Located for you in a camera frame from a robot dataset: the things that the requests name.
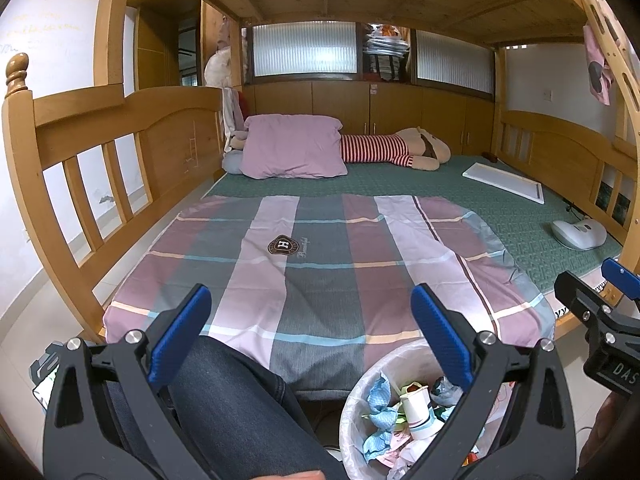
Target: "blanket logo patch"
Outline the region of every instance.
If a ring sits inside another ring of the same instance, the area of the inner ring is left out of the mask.
[[[300,248],[300,244],[293,238],[289,238],[285,235],[278,236],[273,242],[269,244],[269,252],[271,254],[293,254],[297,253]]]

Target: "red and white striped fabric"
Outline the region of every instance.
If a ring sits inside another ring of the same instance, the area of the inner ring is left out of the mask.
[[[391,162],[410,168],[414,160],[402,137],[396,134],[343,135],[340,152],[344,162]]]

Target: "bed post finial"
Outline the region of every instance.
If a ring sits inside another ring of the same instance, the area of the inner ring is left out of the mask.
[[[28,90],[24,80],[27,77],[27,67],[29,66],[29,56],[24,52],[13,56],[6,64],[6,99],[11,94],[20,90]]]

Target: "paper cup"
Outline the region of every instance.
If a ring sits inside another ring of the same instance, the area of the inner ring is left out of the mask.
[[[400,396],[400,402],[414,440],[431,438],[444,426],[433,413],[428,386]]]

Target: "blue gripper pad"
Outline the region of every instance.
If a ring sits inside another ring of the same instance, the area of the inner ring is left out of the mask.
[[[417,285],[411,294],[411,311],[447,379],[468,392],[474,379],[472,357],[463,339],[447,319],[447,309],[431,289],[422,284]]]
[[[161,319],[162,314],[174,314],[173,319],[168,316]],[[162,314],[147,331],[150,343],[155,344],[152,346],[146,378],[155,392],[174,380],[200,335],[211,314],[211,293],[206,286],[196,285],[175,311],[168,310]],[[166,327],[162,323],[164,320],[169,321]]]
[[[630,300],[640,300],[640,278],[613,258],[603,261],[602,277]]]

